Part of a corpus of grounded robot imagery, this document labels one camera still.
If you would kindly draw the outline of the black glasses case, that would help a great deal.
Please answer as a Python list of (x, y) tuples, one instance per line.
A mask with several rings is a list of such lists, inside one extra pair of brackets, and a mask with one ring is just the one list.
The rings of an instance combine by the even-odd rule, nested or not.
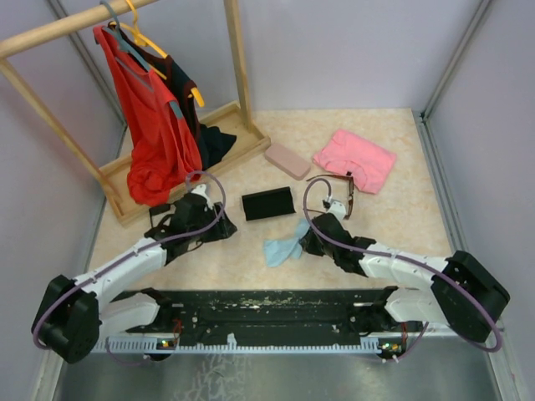
[(242, 196), (246, 221), (258, 221), (294, 214), (294, 202), (289, 186)]

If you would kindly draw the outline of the light blue cleaning cloth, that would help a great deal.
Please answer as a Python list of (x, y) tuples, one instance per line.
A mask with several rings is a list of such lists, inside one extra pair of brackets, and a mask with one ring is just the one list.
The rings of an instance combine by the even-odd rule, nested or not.
[(303, 248), (300, 240), (307, 234), (309, 224), (302, 219), (292, 236), (286, 239), (265, 240), (262, 251), (267, 267), (277, 267), (282, 265), (288, 258), (299, 259)]

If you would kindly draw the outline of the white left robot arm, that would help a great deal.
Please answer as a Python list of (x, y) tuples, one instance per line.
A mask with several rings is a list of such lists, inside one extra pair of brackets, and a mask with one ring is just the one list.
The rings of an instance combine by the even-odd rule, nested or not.
[(59, 275), (48, 284), (31, 327), (38, 348), (77, 363), (97, 342), (119, 332), (149, 326), (162, 332), (172, 325), (171, 302), (157, 290), (119, 295), (186, 254), (191, 244), (227, 239), (237, 228), (224, 203), (199, 193), (190, 192), (156, 211), (161, 220), (129, 250), (91, 272), (73, 279)]

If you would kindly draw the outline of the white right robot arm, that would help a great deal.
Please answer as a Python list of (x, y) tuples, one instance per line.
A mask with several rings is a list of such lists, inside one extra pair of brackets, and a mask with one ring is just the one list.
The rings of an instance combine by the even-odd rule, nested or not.
[(474, 346), (492, 353), (502, 348), (497, 320), (510, 295), (469, 252), (449, 257), (418, 256), (374, 239), (351, 236), (339, 218), (323, 213), (309, 222), (300, 243), (315, 256), (328, 256), (344, 272), (393, 282), (373, 311), (374, 323), (385, 331), (401, 322), (438, 323)]

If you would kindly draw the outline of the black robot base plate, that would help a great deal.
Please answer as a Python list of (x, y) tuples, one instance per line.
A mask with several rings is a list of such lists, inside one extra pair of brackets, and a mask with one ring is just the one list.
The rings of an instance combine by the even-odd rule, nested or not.
[(155, 291), (151, 357), (169, 353), (372, 353), (401, 355), (420, 322), (396, 322), (385, 290)]

